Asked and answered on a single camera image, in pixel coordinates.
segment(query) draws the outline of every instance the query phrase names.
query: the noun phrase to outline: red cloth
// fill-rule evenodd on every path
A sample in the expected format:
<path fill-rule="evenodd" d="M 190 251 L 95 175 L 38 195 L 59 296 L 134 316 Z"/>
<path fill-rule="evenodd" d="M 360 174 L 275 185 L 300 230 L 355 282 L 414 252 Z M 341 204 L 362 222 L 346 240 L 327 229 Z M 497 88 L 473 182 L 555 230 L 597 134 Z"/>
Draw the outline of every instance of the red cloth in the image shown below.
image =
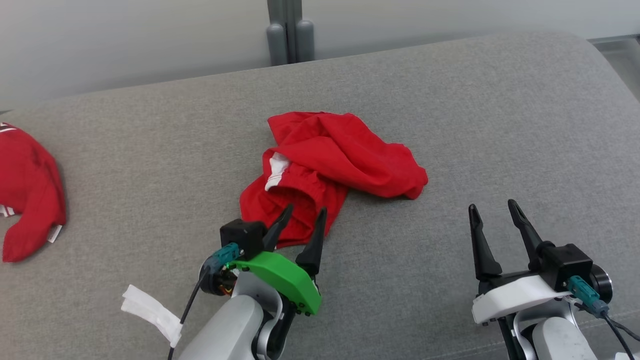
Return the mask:
<path fill-rule="evenodd" d="M 323 206 L 328 233 L 349 188 L 415 199 L 429 181 L 409 149 L 383 142 L 353 114 L 285 113 L 269 126 L 278 146 L 262 155 L 263 174 L 240 195 L 240 210 L 269 226 L 293 203 L 279 247 L 308 242 Z"/>
<path fill-rule="evenodd" d="M 65 196 L 54 158 L 24 131 L 0 123 L 0 204 L 21 213 L 4 236 L 2 260 L 22 261 L 67 222 Z"/>

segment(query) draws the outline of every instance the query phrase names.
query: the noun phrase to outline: gray fabric surface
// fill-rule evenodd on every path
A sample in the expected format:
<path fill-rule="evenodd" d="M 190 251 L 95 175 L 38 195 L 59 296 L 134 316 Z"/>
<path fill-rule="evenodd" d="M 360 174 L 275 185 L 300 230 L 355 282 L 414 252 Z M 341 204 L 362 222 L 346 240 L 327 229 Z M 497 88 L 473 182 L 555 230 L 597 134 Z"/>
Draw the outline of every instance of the gray fabric surface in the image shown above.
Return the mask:
<path fill-rule="evenodd" d="M 406 144 L 430 182 L 415 201 L 349 194 L 324 248 L 321 313 L 294 321 L 284 359 L 506 358 L 497 325 L 473 323 L 467 206 L 505 272 L 523 270 L 508 198 L 544 239 L 574 242 L 608 271 L 614 318 L 640 331 L 640 104 L 587 42 L 519 33 L 2 115 L 59 161 L 69 223 L 55 244 L 0 266 L 0 357 L 164 358 L 166 340 L 120 311 L 121 294 L 134 284 L 182 311 L 274 144 L 266 119 L 293 110 L 358 115 Z M 178 355 L 223 300 L 196 298 Z M 604 323 L 580 320 L 597 355 L 621 351 Z"/>

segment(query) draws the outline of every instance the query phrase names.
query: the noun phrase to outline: crumpled red clothing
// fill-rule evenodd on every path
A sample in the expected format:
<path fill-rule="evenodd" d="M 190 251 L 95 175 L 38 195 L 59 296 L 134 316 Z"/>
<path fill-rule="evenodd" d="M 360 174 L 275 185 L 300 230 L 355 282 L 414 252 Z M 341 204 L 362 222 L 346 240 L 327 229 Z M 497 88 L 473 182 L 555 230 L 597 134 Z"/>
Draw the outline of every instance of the crumpled red clothing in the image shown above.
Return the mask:
<path fill-rule="evenodd" d="M 416 199 L 429 181 L 409 149 L 385 143 L 353 114 L 291 112 L 268 122 L 278 146 L 262 155 L 263 174 L 240 195 L 240 210 L 269 226 L 293 203 L 278 247 L 308 242 L 323 206 L 328 233 L 349 188 Z"/>

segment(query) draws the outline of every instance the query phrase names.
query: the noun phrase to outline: red fabric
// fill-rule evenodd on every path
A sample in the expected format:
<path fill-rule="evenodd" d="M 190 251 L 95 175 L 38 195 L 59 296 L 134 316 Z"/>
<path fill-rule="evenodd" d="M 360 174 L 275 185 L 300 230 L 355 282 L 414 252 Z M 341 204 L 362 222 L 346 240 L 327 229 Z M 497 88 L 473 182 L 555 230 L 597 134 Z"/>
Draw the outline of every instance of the red fabric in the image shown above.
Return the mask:
<path fill-rule="evenodd" d="M 262 155 L 263 174 L 240 195 L 240 210 L 243 220 L 269 226 L 293 203 L 279 247 L 308 242 L 323 206 L 328 233 L 349 188 L 416 199 L 429 181 L 409 149 L 383 142 L 353 114 L 285 113 L 271 117 L 269 126 L 278 146 Z M 265 191 L 275 153 L 291 163 L 277 186 Z"/>
<path fill-rule="evenodd" d="M 4 236 L 2 260 L 22 261 L 67 222 L 65 196 L 54 158 L 31 136 L 0 123 L 0 204 L 21 213 Z"/>

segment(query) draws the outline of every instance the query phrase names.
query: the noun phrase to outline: black cable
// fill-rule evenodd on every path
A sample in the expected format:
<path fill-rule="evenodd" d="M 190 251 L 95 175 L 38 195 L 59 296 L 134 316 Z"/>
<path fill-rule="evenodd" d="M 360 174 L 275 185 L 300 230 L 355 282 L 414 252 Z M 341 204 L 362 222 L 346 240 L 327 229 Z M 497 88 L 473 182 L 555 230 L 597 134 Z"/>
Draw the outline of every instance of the black cable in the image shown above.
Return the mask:
<path fill-rule="evenodd" d="M 611 328 L 611 330 L 613 330 L 613 333 L 616 335 L 616 337 L 618 338 L 618 340 L 622 344 L 622 347 L 625 348 L 625 352 L 629 356 L 629 359 L 630 360 L 636 360 L 634 358 L 633 353 L 631 352 L 631 349 L 629 349 L 629 345 L 627 345 L 627 342 L 622 337 L 622 334 L 620 334 L 620 331 L 618 331 L 616 326 L 613 325 L 611 318 L 609 318 L 609 315 L 607 315 L 607 312 L 606 311 L 602 311 L 602 313 L 600 313 L 600 314 L 602 315 L 602 318 L 609 324 L 609 327 Z"/>
<path fill-rule="evenodd" d="M 613 323 L 613 325 L 615 325 L 620 330 L 626 332 L 629 336 L 634 338 L 636 341 L 640 341 L 640 336 L 638 336 L 636 333 L 631 331 L 628 327 L 622 325 L 621 323 L 619 323 L 619 322 L 617 322 L 616 320 L 613 320 L 613 319 L 611 319 L 611 322 Z"/>
<path fill-rule="evenodd" d="M 187 314 L 191 309 L 191 305 L 193 304 L 193 299 L 195 299 L 196 295 L 198 295 L 198 290 L 200 289 L 200 285 L 202 284 L 202 281 L 204 280 L 204 277 L 207 275 L 208 272 L 209 272 L 209 267 L 207 266 L 204 268 L 204 271 L 202 272 L 202 276 L 200 276 L 200 278 L 198 279 L 198 283 L 196 284 L 195 288 L 193 288 L 193 291 L 191 292 L 191 296 L 189 297 L 189 302 L 187 302 L 187 306 L 184 308 L 184 312 L 182 313 L 182 318 L 180 318 L 180 324 L 184 324 L 184 321 L 187 318 Z M 174 350 L 175 350 L 174 348 L 169 348 L 169 356 L 166 358 L 166 360 L 173 359 Z"/>

